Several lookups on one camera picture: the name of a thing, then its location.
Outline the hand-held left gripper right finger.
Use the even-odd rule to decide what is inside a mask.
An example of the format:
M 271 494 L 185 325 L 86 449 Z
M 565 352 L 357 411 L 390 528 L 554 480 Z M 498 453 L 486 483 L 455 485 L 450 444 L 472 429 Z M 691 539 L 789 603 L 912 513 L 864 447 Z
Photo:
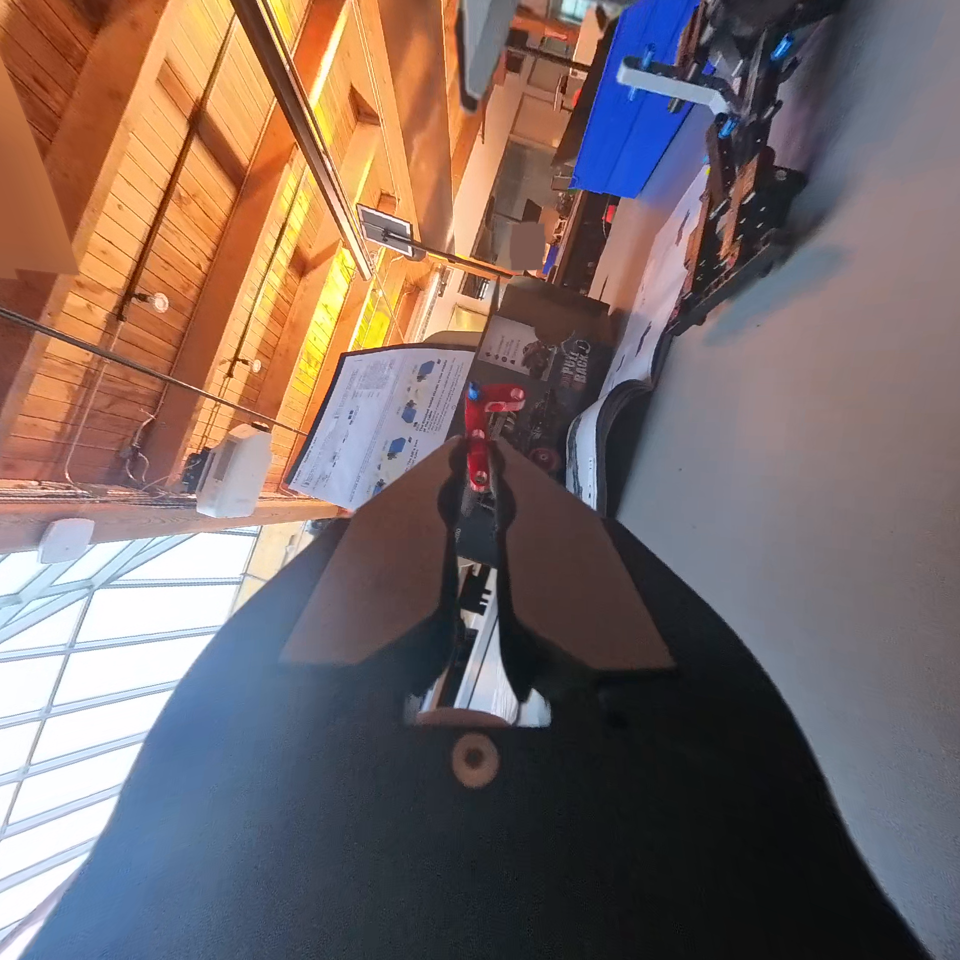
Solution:
M 493 443 L 499 646 L 516 694 L 566 694 L 677 664 L 602 517 Z

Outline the white wall device box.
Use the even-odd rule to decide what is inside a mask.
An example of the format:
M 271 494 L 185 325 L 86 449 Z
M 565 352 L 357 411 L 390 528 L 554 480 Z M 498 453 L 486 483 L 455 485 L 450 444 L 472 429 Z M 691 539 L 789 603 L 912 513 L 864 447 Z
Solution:
M 272 462 L 271 431 L 261 424 L 233 427 L 214 447 L 186 458 L 183 492 L 195 498 L 197 513 L 217 520 L 252 516 Z

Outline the white printed info sheet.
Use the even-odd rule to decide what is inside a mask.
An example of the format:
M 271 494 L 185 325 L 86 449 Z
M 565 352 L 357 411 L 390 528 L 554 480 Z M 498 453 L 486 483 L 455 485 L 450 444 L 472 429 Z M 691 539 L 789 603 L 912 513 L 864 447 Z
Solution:
M 453 343 L 342 354 L 286 487 L 348 511 L 363 506 L 447 440 L 474 354 Z

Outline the lego instruction booklet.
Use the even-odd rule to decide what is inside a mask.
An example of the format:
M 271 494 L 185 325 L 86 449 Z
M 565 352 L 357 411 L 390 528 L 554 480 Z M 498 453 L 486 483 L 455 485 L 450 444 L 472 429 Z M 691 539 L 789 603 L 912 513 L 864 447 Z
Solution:
M 608 514 L 608 441 L 628 407 L 648 402 L 658 385 L 673 340 L 667 331 L 670 318 L 688 275 L 688 243 L 710 172 L 711 166 L 703 164 L 654 234 L 599 398 L 568 430 L 565 485 L 603 517 Z

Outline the red lego beam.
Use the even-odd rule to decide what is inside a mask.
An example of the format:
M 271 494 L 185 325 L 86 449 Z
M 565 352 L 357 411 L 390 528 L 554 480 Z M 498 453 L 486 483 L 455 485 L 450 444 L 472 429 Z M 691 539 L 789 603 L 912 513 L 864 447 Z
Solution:
M 480 402 L 472 403 L 467 400 L 467 386 L 463 396 L 466 478 L 471 490 L 475 494 L 483 495 L 491 489 L 490 419 L 498 414 L 520 412 L 526 402 L 526 390 L 510 383 L 483 385 L 474 382 L 482 389 Z

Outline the black lego set box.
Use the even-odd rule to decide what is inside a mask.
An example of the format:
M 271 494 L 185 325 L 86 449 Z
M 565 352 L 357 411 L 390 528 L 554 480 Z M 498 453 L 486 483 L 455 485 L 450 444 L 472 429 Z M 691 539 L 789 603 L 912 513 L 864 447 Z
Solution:
M 526 391 L 522 410 L 490 418 L 491 438 L 566 488 L 570 426 L 599 399 L 614 359 L 614 333 L 602 302 L 519 276 L 490 309 L 467 375 Z

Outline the white flat ceiling device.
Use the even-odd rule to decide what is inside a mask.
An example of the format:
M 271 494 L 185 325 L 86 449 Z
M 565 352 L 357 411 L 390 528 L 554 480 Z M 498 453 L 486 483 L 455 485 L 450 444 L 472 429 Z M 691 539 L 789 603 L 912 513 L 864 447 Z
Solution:
M 48 524 L 36 547 L 37 560 L 44 566 L 73 563 L 91 546 L 95 521 L 66 517 Z

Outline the square panel on pole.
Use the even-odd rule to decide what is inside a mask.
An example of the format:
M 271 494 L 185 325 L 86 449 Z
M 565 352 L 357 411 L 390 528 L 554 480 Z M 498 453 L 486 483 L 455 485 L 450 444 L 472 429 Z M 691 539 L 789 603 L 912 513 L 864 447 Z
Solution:
M 420 262 L 431 259 L 489 280 L 509 282 L 511 279 L 522 275 L 520 272 L 503 269 L 486 261 L 472 257 L 462 257 L 432 246 L 426 246 L 414 237 L 411 222 L 393 214 L 362 203 L 358 203 L 355 210 L 367 241 L 400 254 L 411 261 Z

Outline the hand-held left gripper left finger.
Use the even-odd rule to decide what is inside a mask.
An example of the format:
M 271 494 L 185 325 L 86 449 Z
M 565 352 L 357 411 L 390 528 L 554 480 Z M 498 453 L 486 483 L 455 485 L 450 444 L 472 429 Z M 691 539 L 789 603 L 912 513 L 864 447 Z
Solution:
M 358 666 L 438 612 L 454 480 L 451 438 L 357 510 L 280 654 L 297 666 Z

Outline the metal ceiling rail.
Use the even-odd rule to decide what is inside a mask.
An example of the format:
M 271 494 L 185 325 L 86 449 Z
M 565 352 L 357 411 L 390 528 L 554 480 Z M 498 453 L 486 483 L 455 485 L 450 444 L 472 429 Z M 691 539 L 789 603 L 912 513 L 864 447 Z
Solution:
M 346 189 L 322 136 L 316 113 L 295 66 L 282 27 L 272 6 L 265 1 L 232 1 L 274 98 L 311 170 L 319 191 L 364 281 L 375 273 L 365 238 L 354 214 Z

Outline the black lego vehicle model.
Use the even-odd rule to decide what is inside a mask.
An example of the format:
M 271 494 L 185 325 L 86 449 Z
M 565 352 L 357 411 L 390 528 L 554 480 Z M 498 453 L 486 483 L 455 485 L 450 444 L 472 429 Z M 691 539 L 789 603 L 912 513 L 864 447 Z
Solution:
M 702 325 L 787 254 L 786 219 L 807 177 L 780 165 L 769 137 L 784 105 L 780 88 L 799 64 L 798 40 L 831 8 L 830 2 L 700 2 L 672 64 L 648 49 L 618 67 L 616 79 L 630 92 L 663 96 L 672 109 L 707 107 L 713 115 L 704 135 L 701 213 L 688 239 L 686 276 L 668 334 Z

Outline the glass skylight window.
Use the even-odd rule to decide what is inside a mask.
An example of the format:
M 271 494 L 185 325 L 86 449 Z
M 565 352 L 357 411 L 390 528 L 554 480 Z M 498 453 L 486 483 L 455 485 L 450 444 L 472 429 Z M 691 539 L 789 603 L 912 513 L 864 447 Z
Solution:
M 258 528 L 2 554 L 2 897 L 92 851 L 148 732 L 232 612 Z

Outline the blue storage bin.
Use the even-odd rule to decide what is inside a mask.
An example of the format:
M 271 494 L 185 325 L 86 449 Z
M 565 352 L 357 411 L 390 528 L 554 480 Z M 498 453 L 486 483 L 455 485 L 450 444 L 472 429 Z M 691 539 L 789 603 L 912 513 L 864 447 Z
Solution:
M 670 110 L 665 96 L 643 90 L 631 94 L 618 82 L 625 58 L 653 48 L 660 63 L 674 61 L 681 34 L 698 2 L 637 2 L 606 25 L 579 98 L 554 156 L 554 167 L 569 166 L 570 189 L 622 199 L 640 195 L 671 144 L 687 127 L 692 147 L 678 155 L 692 157 L 693 169 L 705 155 L 704 130 L 714 114 L 702 104 Z

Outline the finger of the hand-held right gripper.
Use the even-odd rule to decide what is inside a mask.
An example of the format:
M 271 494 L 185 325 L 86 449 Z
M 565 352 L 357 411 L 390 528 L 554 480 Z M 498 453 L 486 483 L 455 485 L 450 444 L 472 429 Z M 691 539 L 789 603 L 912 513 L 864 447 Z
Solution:
M 458 2 L 458 83 L 460 102 L 475 114 L 504 53 L 519 1 Z

